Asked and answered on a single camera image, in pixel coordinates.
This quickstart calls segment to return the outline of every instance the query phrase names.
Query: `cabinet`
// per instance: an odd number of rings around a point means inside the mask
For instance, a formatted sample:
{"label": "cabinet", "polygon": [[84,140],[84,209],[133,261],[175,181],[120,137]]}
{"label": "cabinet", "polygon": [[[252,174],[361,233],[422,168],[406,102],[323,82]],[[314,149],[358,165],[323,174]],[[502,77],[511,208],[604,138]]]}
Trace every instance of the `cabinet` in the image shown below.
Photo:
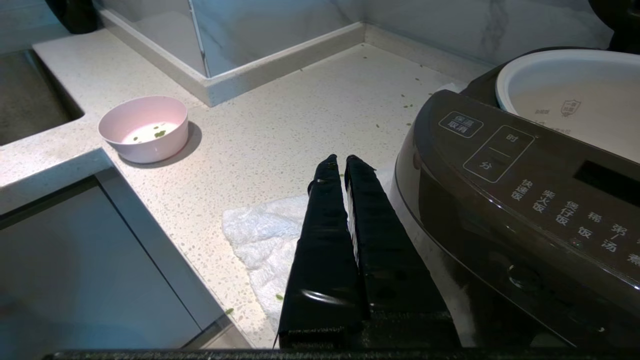
{"label": "cabinet", "polygon": [[[184,274],[176,275],[176,269],[188,266],[176,265],[176,259],[184,262],[172,254],[169,272],[179,279]],[[36,359],[71,348],[183,346],[202,326],[161,270],[95,178],[26,215],[3,219],[0,359]],[[210,301],[215,320],[220,307],[197,285],[190,291],[182,284],[180,291],[191,302],[208,297],[200,305]]]}

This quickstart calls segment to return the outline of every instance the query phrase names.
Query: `quartz countertop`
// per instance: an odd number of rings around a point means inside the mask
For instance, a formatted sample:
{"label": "quartz countertop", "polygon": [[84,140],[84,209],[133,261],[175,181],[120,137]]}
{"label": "quartz countertop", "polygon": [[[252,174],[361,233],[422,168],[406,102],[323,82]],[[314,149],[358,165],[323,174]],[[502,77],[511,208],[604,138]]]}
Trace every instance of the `quartz countertop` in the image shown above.
{"label": "quartz countertop", "polygon": [[[105,29],[35,50],[86,115],[0,147],[0,215],[115,167],[254,347],[271,347],[275,333],[222,233],[223,211],[304,194],[332,153],[393,161],[429,95],[458,82],[360,44],[209,108]],[[136,165],[97,124],[145,95],[183,101],[191,138],[168,160]]]}

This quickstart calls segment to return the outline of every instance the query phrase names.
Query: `kitchen sink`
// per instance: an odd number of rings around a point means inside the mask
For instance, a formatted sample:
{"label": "kitchen sink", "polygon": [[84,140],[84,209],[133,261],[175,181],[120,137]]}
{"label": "kitchen sink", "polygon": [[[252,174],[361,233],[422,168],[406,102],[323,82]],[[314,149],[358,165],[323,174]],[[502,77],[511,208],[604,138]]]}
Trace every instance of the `kitchen sink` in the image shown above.
{"label": "kitchen sink", "polygon": [[83,115],[36,52],[0,55],[0,146]]}

